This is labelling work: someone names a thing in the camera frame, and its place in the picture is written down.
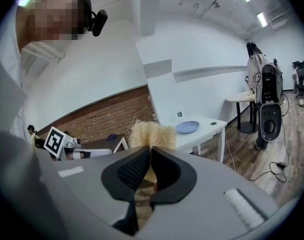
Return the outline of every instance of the headset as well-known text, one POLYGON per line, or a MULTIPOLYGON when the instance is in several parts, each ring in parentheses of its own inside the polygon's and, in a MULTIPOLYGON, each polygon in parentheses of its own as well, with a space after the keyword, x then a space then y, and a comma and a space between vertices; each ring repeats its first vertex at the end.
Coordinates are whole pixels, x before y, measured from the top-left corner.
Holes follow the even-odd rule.
POLYGON ((92 11, 94 17, 91 19, 88 31, 92 32, 93 36, 98 37, 107 21, 107 13, 105 10, 100 10, 97 14, 92 11))

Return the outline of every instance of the power adapter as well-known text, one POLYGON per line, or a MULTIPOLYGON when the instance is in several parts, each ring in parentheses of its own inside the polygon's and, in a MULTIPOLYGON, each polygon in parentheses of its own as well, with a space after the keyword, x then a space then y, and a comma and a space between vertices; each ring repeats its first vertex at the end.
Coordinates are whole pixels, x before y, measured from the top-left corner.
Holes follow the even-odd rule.
POLYGON ((278 162, 277 166, 280 167, 280 168, 285 168, 286 164, 284 162, 278 162))

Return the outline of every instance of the blue plate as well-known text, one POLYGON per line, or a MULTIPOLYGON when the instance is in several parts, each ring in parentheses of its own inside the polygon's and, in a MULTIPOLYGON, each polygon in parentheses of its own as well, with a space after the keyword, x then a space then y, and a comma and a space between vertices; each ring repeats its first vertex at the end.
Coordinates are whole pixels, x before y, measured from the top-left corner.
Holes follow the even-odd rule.
POLYGON ((180 134, 191 134, 198 129, 199 125, 197 121, 186 121, 178 124, 175 128, 180 134))

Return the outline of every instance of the wooden floor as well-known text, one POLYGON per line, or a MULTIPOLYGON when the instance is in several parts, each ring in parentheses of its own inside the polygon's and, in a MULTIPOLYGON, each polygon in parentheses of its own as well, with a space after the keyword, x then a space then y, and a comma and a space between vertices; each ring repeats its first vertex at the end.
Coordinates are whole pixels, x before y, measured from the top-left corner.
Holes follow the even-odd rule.
MULTIPOLYGON (((287 177, 286 183, 279 182, 272 174, 268 173, 254 181, 261 189, 271 195, 281 207, 293 197, 298 196, 304 189, 304 108, 298 106, 298 99, 292 92, 286 92, 289 99, 289 111, 283 117, 285 128, 285 143, 289 153, 289 165, 283 172, 287 177)), ((282 104, 283 114, 286 112, 287 103, 282 104)), ((249 109, 241 116, 242 121, 249 121, 249 109)), ((233 155, 236 172, 246 179, 255 179, 261 173, 269 170, 270 162, 288 163, 284 147, 284 131, 281 130, 278 138, 268 144, 267 150, 257 150, 254 140, 255 134, 241 133, 236 128, 234 121, 226 128, 227 141, 233 155)), ((215 160, 217 155, 217 137, 202 145, 202 157, 215 160)), ((233 169, 231 155, 225 143, 223 163, 233 169)), ((271 165, 275 172, 281 172, 275 165, 271 165)), ((142 182, 136 191, 136 211, 139 227, 142 227, 150 217, 152 210, 149 207, 149 198, 153 194, 153 184, 142 182)))

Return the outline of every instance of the brick wall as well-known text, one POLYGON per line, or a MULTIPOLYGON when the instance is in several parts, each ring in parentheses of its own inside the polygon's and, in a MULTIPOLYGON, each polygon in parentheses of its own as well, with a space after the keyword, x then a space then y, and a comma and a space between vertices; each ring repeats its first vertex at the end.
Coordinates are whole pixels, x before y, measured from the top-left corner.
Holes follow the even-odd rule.
POLYGON ((136 120, 157 121, 146 86, 130 90, 77 110, 40 130, 45 139, 51 126, 78 138, 82 143, 124 134, 126 141, 136 120))

